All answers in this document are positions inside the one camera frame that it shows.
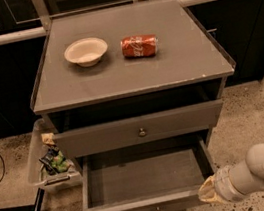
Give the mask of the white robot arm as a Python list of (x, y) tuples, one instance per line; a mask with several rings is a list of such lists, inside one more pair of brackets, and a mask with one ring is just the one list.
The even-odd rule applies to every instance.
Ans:
[(207, 203), (243, 201), (264, 192), (264, 143), (252, 146), (238, 164), (219, 168), (199, 188), (199, 200)]

